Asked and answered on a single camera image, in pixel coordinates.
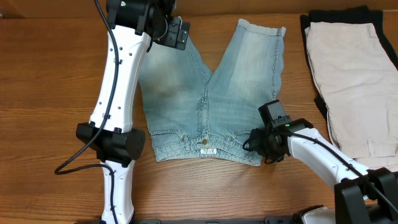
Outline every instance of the folded white cloth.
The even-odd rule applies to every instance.
[[[312,22],[307,52],[332,143],[369,167],[398,170],[398,71],[374,26]]]

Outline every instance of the wooden table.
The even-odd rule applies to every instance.
[[[237,20],[287,28],[279,100],[293,119],[328,136],[313,99],[299,14],[186,17],[190,35],[214,71]],[[398,50],[398,12],[384,30]],[[107,37],[88,19],[0,20],[0,223],[61,224],[94,220],[103,211],[100,169],[57,176],[53,170],[82,147],[78,123],[88,121],[102,82]],[[145,129],[140,89],[134,126]],[[87,150],[72,165],[97,163]],[[316,204],[334,206],[333,192],[293,158],[260,167],[220,159],[156,162],[149,135],[134,167],[136,218],[164,220],[262,218]]]

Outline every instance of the folded black cloth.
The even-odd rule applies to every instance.
[[[304,43],[304,53],[305,59],[307,61],[307,65],[310,68],[310,64],[308,62],[307,55],[307,37],[305,36],[305,29],[310,27],[311,22],[339,22],[346,24],[367,24],[372,23],[376,34],[379,38],[380,44],[383,49],[386,51],[388,57],[391,62],[398,69],[398,57],[397,54],[388,41],[387,37],[383,32],[383,12],[379,10],[369,10],[367,6],[360,6],[356,8],[351,8],[347,10],[331,10],[331,11],[322,11],[322,10],[311,10],[308,13],[308,16],[301,15],[300,16],[300,24],[301,31]],[[322,100],[321,96],[318,96],[314,99],[315,104],[320,110],[322,116],[327,119],[327,107],[326,103]]]

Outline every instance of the denim shorts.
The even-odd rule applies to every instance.
[[[215,73],[188,38],[185,50],[153,43],[139,70],[144,112],[157,161],[220,158],[254,166],[242,149],[264,124],[258,107],[281,87],[285,27],[238,21]]]

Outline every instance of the white label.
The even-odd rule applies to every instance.
[[[200,149],[200,154],[217,154],[217,149]]]

